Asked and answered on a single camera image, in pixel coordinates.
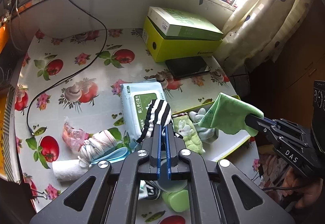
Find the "rabbit embroidery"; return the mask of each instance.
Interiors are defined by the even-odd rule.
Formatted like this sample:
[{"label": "rabbit embroidery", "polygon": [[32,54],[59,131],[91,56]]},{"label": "rabbit embroidery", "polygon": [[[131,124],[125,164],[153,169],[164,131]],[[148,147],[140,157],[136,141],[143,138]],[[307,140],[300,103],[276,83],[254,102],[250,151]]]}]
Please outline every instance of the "rabbit embroidery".
[{"label": "rabbit embroidery", "polygon": [[180,120],[178,122],[178,134],[181,134],[182,136],[190,135],[193,132],[193,129],[191,129],[190,125],[185,123],[185,120]]}]

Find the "curtain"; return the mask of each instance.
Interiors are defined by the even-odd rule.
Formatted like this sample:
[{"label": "curtain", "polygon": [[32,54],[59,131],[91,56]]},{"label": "curtain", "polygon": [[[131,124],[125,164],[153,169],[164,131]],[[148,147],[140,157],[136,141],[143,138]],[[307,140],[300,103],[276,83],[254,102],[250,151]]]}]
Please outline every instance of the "curtain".
[{"label": "curtain", "polygon": [[262,62],[277,59],[285,42],[308,13],[313,0],[247,0],[225,23],[222,44],[214,53],[232,75],[240,66],[252,71]]}]

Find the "white wall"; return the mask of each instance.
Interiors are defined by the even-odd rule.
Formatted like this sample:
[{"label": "white wall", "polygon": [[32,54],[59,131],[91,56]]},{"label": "white wall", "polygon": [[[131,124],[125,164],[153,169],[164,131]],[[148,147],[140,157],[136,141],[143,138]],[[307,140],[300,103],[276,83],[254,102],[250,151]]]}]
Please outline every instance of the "white wall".
[{"label": "white wall", "polygon": [[[80,7],[89,10],[108,29],[140,28],[143,26],[149,6],[174,8],[200,14],[219,29],[222,29],[232,11],[225,3],[204,0],[73,0]],[[92,29],[102,29],[102,25],[78,10],[67,0],[45,0],[21,13],[12,21],[13,39],[17,46],[27,49],[38,28],[53,38],[66,38]]]}]

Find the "green container lid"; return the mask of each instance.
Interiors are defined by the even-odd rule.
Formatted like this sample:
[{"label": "green container lid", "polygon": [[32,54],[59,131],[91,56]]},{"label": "green container lid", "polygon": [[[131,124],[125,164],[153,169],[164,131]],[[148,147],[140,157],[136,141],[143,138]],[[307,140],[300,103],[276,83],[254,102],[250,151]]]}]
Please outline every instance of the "green container lid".
[{"label": "green container lid", "polygon": [[162,199],[172,210],[178,213],[190,208],[189,192],[184,189],[177,192],[163,192]]}]

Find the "black smartphone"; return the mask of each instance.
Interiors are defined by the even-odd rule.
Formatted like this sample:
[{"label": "black smartphone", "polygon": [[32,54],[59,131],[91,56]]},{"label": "black smartphone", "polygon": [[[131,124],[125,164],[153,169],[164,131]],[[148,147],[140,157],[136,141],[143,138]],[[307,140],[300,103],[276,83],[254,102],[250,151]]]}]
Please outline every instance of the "black smartphone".
[{"label": "black smartphone", "polygon": [[210,72],[210,67],[200,56],[170,59],[165,63],[176,79]]}]

